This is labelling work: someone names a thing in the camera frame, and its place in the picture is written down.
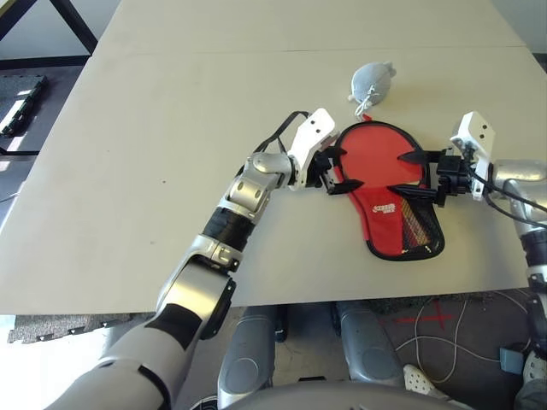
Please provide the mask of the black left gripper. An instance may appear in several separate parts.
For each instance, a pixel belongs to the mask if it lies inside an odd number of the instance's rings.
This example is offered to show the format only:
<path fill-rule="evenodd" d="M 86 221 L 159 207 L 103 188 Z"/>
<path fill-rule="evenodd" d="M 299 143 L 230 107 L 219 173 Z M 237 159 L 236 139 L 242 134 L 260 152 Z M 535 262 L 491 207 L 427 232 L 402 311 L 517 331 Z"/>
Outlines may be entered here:
<path fill-rule="evenodd" d="M 328 147 L 314 156 L 315 173 L 330 196 L 348 194 L 363 185 L 356 179 L 346 179 L 340 183 L 336 180 L 334 165 L 345 154 L 346 151 L 340 147 Z"/>

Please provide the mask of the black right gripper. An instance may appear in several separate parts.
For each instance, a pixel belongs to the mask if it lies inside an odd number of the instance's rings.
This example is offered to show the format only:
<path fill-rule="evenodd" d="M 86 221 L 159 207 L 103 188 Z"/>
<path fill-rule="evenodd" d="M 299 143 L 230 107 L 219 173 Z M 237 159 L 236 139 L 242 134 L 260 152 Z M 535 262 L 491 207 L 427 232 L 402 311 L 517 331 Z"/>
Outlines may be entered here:
<path fill-rule="evenodd" d="M 387 189 L 407 199 L 436 199 L 439 207 L 443 207 L 448 196 L 464 195 L 471 192 L 471 177 L 469 159 L 456 155 L 441 155 L 440 151 L 414 150 L 398 157 L 399 161 L 411 164 L 438 163 L 437 190 L 421 188 L 418 185 L 396 184 Z"/>

